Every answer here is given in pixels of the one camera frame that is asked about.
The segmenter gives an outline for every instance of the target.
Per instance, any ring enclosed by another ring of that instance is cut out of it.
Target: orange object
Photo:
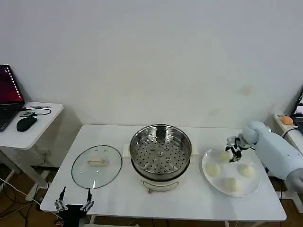
[[[283,124],[292,125],[294,121],[289,116],[281,117],[281,121]]]

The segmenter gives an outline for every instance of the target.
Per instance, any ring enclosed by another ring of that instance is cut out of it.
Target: laptop
[[[0,132],[4,131],[24,104],[10,66],[0,65]]]
[[[303,134],[303,91],[300,94],[290,117],[293,119],[294,123],[299,126],[299,131]]]

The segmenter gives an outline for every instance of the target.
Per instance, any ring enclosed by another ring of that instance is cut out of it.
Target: black mouse
[[[18,121],[16,125],[17,131],[26,131],[28,130],[35,122],[37,119],[35,117],[26,117]]]

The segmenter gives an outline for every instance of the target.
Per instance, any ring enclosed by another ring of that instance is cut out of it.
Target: wall stain
[[[238,94],[248,97],[252,94],[253,89],[254,89],[254,87],[252,85],[247,85],[247,86],[242,87],[238,91]]]
[[[215,116],[219,115],[220,111],[221,110],[219,108],[214,108],[208,113],[208,116],[215,117]]]

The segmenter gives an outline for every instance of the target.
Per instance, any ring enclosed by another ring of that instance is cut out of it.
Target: laptop screen
[[[0,104],[18,103],[23,98],[15,82],[13,72],[9,65],[0,66]]]
[[[292,114],[303,115],[303,92],[300,94]]]

